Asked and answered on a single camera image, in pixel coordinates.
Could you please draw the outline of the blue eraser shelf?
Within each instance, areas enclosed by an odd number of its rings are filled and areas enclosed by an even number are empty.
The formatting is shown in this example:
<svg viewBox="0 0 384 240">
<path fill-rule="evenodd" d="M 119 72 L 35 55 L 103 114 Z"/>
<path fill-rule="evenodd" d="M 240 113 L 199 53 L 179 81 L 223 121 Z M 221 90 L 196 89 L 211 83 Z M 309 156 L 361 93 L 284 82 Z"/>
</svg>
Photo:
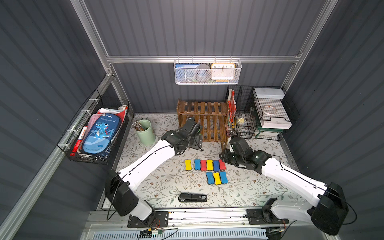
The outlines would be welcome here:
<svg viewBox="0 0 384 240">
<path fill-rule="evenodd" d="M 212 172 L 206 172 L 206 177 L 207 177 L 207 182 L 209 185 L 215 184 L 215 179 L 214 179 L 214 175 Z"/>
<path fill-rule="evenodd" d="M 217 160 L 213 161 L 213 171 L 214 172 L 219 172 L 220 171 L 220 163 Z"/>
<path fill-rule="evenodd" d="M 200 159 L 195 159 L 194 160 L 194 165 L 195 165 L 195 170 L 200 171 L 201 170 L 201 160 Z"/>
<path fill-rule="evenodd" d="M 226 172 L 219 172 L 219 176 L 220 176 L 222 184 L 227 184 L 228 183 L 228 178 L 227 178 L 227 173 Z"/>
</svg>

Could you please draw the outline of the blue eraser bottom shelf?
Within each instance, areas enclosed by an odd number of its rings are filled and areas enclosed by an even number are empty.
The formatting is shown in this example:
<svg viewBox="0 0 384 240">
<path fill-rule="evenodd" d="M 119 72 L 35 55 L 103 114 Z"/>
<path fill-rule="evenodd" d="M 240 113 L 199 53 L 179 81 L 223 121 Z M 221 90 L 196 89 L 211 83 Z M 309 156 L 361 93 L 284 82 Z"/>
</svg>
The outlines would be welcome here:
<svg viewBox="0 0 384 240">
<path fill-rule="evenodd" d="M 220 176 L 222 184 L 227 184 L 228 183 L 228 178 L 227 178 L 227 173 L 226 172 L 219 172 L 219 176 Z"/>
<path fill-rule="evenodd" d="M 207 177 L 207 182 L 209 185 L 215 184 L 215 179 L 214 179 L 214 175 L 212 172 L 206 172 L 206 177 Z"/>
</svg>

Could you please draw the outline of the yellow eraser top shelf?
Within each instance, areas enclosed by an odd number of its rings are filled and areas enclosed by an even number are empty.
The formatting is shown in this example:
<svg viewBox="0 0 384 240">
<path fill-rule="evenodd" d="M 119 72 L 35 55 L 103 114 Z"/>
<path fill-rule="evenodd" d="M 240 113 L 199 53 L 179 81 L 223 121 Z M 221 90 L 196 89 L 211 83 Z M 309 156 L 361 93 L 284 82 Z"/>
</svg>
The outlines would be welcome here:
<svg viewBox="0 0 384 240">
<path fill-rule="evenodd" d="M 213 171 L 214 170 L 213 160 L 207 160 L 206 163 L 207 163 L 207 171 Z"/>
<path fill-rule="evenodd" d="M 186 171 L 192 170 L 192 161 L 191 160 L 185 160 L 185 170 Z"/>
</svg>

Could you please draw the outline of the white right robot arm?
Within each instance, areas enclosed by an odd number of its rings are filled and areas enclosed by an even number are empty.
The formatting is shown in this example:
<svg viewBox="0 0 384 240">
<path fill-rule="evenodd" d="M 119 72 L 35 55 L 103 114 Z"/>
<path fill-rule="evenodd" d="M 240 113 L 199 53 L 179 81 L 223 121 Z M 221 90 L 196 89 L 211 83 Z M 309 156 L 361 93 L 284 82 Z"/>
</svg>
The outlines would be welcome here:
<svg viewBox="0 0 384 240">
<path fill-rule="evenodd" d="M 283 165 L 264 151 L 252 150 L 246 140 L 239 136 L 232 138 L 229 145 L 219 155 L 224 163 L 278 181 L 305 199 L 299 203 L 270 198 L 256 217 L 257 220 L 266 224 L 275 224 L 279 220 L 303 221 L 312 223 L 328 235 L 338 235 L 349 213 L 340 185 L 313 180 Z"/>
</svg>

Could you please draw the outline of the wooden two-tier shelf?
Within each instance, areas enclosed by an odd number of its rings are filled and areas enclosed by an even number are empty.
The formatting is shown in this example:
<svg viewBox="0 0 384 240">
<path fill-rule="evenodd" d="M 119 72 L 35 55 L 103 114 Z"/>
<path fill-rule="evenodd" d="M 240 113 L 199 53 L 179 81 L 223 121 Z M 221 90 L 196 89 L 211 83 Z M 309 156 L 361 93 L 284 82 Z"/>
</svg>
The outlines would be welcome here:
<svg viewBox="0 0 384 240">
<path fill-rule="evenodd" d="M 221 143 L 222 150 L 228 141 L 227 126 L 229 107 L 227 102 L 197 102 L 178 100 L 177 116 L 182 127 L 188 118 L 202 126 L 204 142 Z"/>
</svg>

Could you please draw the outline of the red eraser top shelf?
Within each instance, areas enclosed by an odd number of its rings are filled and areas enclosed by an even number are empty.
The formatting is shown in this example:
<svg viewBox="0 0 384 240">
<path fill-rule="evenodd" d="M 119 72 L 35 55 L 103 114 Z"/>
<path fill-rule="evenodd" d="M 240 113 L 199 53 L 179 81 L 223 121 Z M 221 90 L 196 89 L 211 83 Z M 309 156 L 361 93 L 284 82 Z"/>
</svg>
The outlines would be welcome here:
<svg viewBox="0 0 384 240">
<path fill-rule="evenodd" d="M 200 161 L 200 165 L 201 165 L 201 171 L 202 172 L 206 172 L 207 171 L 207 161 L 206 160 L 201 160 Z"/>
<path fill-rule="evenodd" d="M 220 171 L 226 170 L 226 165 L 221 159 L 219 160 L 219 168 L 220 168 Z"/>
</svg>

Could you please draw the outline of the yellow eraser bottom shelf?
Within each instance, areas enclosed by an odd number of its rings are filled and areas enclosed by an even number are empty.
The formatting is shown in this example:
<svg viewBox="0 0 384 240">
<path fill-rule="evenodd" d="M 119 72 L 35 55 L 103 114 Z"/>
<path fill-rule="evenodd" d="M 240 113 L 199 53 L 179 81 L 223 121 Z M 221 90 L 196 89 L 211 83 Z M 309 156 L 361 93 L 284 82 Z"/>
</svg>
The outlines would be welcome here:
<svg viewBox="0 0 384 240">
<path fill-rule="evenodd" d="M 214 181 L 215 181 L 215 185 L 221 185 L 222 184 L 222 181 L 221 181 L 221 177 L 220 177 L 220 173 L 219 172 L 215 172 L 213 173 L 213 177 L 214 177 Z"/>
</svg>

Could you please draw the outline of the yellow eraser shelf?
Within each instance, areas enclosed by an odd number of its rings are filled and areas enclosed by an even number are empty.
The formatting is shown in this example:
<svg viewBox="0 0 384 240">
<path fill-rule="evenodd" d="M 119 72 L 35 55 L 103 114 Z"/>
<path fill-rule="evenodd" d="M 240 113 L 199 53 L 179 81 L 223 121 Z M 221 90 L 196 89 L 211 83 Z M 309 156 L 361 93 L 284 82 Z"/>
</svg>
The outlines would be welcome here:
<svg viewBox="0 0 384 240">
<path fill-rule="evenodd" d="M 213 177 L 214 177 L 214 181 L 215 181 L 215 185 L 221 185 L 222 184 L 222 181 L 221 181 L 221 177 L 220 177 L 220 173 L 219 172 L 215 172 L 213 173 Z"/>
<path fill-rule="evenodd" d="M 192 170 L 192 161 L 191 160 L 185 160 L 185 170 L 186 171 Z"/>
<path fill-rule="evenodd" d="M 213 171 L 214 170 L 213 160 L 207 160 L 206 163 L 207 163 L 207 171 Z"/>
</svg>

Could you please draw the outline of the blue eraser top shelf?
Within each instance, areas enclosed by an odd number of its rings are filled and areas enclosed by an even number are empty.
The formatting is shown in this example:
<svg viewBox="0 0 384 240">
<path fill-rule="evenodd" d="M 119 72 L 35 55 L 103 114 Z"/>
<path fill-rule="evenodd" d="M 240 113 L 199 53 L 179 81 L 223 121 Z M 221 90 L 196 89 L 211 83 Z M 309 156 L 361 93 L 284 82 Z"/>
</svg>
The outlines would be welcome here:
<svg viewBox="0 0 384 240">
<path fill-rule="evenodd" d="M 213 171 L 214 172 L 219 172 L 220 171 L 220 163 L 217 160 L 213 161 Z"/>
<path fill-rule="evenodd" d="M 201 170 L 201 160 L 200 159 L 195 159 L 194 160 L 194 165 L 195 165 L 195 170 L 200 171 Z"/>
</svg>

